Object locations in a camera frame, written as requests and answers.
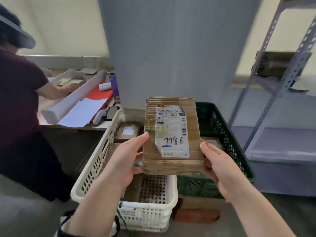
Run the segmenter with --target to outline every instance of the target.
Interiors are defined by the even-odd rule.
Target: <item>barcode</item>
[[[159,112],[159,115],[160,116],[178,116],[177,113],[161,113],[161,112]]]
[[[182,122],[182,135],[186,135],[185,117],[181,118],[181,122]]]

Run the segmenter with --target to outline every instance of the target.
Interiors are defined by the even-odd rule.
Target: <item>maroon shirt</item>
[[[0,149],[40,131],[35,90],[46,83],[47,77],[33,62],[0,50]]]

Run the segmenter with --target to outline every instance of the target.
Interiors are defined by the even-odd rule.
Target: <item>black pants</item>
[[[49,201],[67,202],[75,183],[62,171],[55,151],[39,132],[0,150],[0,174]]]

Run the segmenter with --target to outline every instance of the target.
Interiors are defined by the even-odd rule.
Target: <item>person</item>
[[[0,4],[0,174],[49,201],[66,202],[74,181],[42,135],[37,111],[39,95],[64,98],[78,85],[54,86],[38,66],[16,54],[34,46],[18,17]]]
[[[109,236],[121,191],[131,183],[133,174],[143,172],[134,166],[134,161],[142,157],[137,150],[148,138],[149,134],[145,132],[117,147],[73,216],[63,222],[56,236]],[[200,148],[206,157],[204,174],[214,180],[221,194],[232,204],[248,237],[295,237],[279,213],[251,185],[229,155],[204,141]]]

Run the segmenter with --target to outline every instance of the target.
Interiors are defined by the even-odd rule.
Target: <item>perforated basket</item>
[[[71,198],[80,202],[100,174],[102,162],[122,122],[145,122],[145,112],[119,110],[71,190]],[[164,232],[168,229],[173,207],[178,201],[176,176],[148,175],[144,178],[140,202],[122,202],[119,211],[129,230]]]
[[[200,135],[217,137],[224,151],[235,161],[248,180],[254,183],[255,176],[252,168],[216,105],[207,102],[196,102],[196,108]],[[178,191],[182,195],[208,198],[214,198],[218,195],[217,198],[222,198],[219,192],[215,192],[217,187],[214,181],[203,174],[178,176]]]

